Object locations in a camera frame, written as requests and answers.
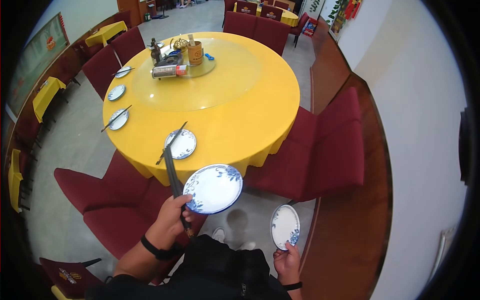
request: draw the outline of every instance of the black wristband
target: black wristband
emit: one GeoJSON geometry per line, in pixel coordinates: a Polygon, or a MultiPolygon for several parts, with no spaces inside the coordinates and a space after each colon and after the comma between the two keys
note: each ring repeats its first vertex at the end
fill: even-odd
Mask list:
{"type": "Polygon", "coordinates": [[[298,282],[298,283],[294,283],[294,284],[287,284],[285,286],[283,286],[286,290],[293,290],[293,289],[298,289],[298,288],[301,288],[303,286],[303,282],[298,282]]]}
{"type": "Polygon", "coordinates": [[[172,247],[169,250],[157,249],[152,243],[150,243],[145,235],[142,235],[140,239],[142,245],[147,249],[151,254],[155,255],[155,258],[161,261],[168,261],[175,256],[183,252],[183,247],[177,242],[173,243],[172,247]]]}

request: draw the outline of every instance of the white sneaker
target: white sneaker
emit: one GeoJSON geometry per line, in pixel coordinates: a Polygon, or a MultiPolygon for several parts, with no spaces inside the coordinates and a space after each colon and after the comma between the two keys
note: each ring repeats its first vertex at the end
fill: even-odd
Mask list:
{"type": "Polygon", "coordinates": [[[255,245],[254,241],[246,241],[240,246],[239,250],[253,250],[255,245]]]}
{"type": "Polygon", "coordinates": [[[214,230],[212,238],[223,244],[225,241],[225,230],[221,227],[218,227],[214,230]]]}

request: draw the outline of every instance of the chopsticks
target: chopsticks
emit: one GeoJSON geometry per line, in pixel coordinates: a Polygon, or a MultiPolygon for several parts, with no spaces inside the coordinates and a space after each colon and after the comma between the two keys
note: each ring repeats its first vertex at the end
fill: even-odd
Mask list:
{"type": "MultiPolygon", "coordinates": [[[[163,152],[163,154],[165,157],[165,165],[167,166],[167,173],[168,173],[168,180],[170,181],[170,188],[172,189],[173,197],[177,198],[182,195],[182,187],[177,177],[175,166],[173,164],[172,151],[170,149],[170,144],[165,148],[165,151],[163,152]]],[[[186,209],[185,206],[186,205],[184,204],[181,207],[180,220],[183,224],[183,228],[185,228],[185,232],[187,233],[187,236],[189,237],[189,239],[191,239],[194,237],[194,233],[192,230],[192,224],[190,222],[187,222],[187,220],[185,220],[185,217],[183,216],[183,212],[186,209]]]]}
{"type": "Polygon", "coordinates": [[[116,72],[116,73],[113,73],[111,76],[115,76],[115,75],[117,75],[117,74],[120,74],[120,73],[123,73],[123,72],[127,72],[127,71],[130,71],[130,70],[133,70],[133,69],[136,69],[136,68],[130,68],[130,69],[125,69],[125,70],[123,70],[123,71],[118,71],[118,72],[116,72]]]}
{"type": "Polygon", "coordinates": [[[108,124],[107,124],[107,125],[102,129],[102,131],[100,131],[100,132],[103,132],[105,129],[107,129],[108,126],[110,126],[113,122],[115,122],[115,120],[118,119],[119,116],[123,115],[123,113],[124,113],[125,111],[127,111],[127,110],[128,110],[129,108],[131,108],[131,107],[132,107],[132,105],[130,104],[129,107],[127,107],[127,108],[124,109],[121,113],[119,113],[116,117],[114,117],[112,121],[108,122],[108,124]]]}
{"type": "MultiPolygon", "coordinates": [[[[177,131],[177,133],[175,134],[175,136],[173,137],[173,139],[170,141],[170,143],[168,143],[168,146],[170,145],[173,145],[173,142],[175,141],[175,139],[177,139],[177,137],[180,135],[183,127],[185,127],[185,125],[187,124],[188,121],[185,121],[185,123],[180,127],[180,129],[177,131]]],[[[162,153],[162,155],[160,155],[160,158],[158,159],[158,161],[155,163],[156,165],[160,164],[160,162],[162,161],[163,159],[163,155],[165,155],[165,150],[164,152],[162,153]]]]}

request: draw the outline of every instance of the blue and white plate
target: blue and white plate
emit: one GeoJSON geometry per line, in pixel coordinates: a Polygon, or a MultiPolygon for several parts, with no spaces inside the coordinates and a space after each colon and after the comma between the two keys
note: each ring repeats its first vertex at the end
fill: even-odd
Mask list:
{"type": "MultiPolygon", "coordinates": [[[[121,109],[117,110],[116,112],[114,112],[113,115],[108,120],[108,122],[110,123],[110,121],[114,117],[118,116],[124,110],[125,110],[124,108],[121,108],[121,109]]],[[[116,119],[113,123],[110,124],[109,128],[112,129],[112,130],[120,129],[127,122],[129,115],[130,114],[128,113],[128,110],[125,111],[121,116],[118,117],[118,119],[116,119]]]]}
{"type": "Polygon", "coordinates": [[[121,78],[121,77],[127,75],[128,73],[130,73],[131,68],[132,68],[131,66],[125,66],[125,67],[121,68],[120,70],[117,71],[117,73],[120,72],[120,71],[123,71],[123,70],[128,70],[128,71],[122,72],[120,74],[116,74],[115,77],[116,78],[121,78]]]}
{"type": "Polygon", "coordinates": [[[126,90],[127,87],[124,84],[117,85],[108,93],[107,99],[110,101],[115,101],[122,97],[126,90]]]}
{"type": "Polygon", "coordinates": [[[187,206],[192,211],[212,215],[226,210],[238,199],[243,187],[243,178],[232,166],[209,165],[188,178],[183,194],[191,194],[187,206]]]}
{"type": "MultiPolygon", "coordinates": [[[[165,139],[164,147],[166,148],[171,142],[175,134],[178,132],[178,129],[171,132],[165,139]]],[[[182,129],[180,135],[173,142],[170,149],[172,150],[172,158],[174,159],[184,159],[190,156],[193,153],[197,146],[197,138],[195,134],[186,129],[182,129]]]]}
{"type": "Polygon", "coordinates": [[[300,236],[300,219],[292,206],[284,204],[276,208],[270,220],[270,234],[273,243],[281,250],[287,250],[287,240],[295,246],[300,236]]]}

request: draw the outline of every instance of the poster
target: poster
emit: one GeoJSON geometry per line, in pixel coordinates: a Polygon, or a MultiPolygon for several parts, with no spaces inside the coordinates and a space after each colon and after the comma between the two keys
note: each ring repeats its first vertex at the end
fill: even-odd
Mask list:
{"type": "Polygon", "coordinates": [[[18,117],[25,101],[45,70],[69,42],[58,13],[26,44],[13,73],[7,105],[18,117]]]}

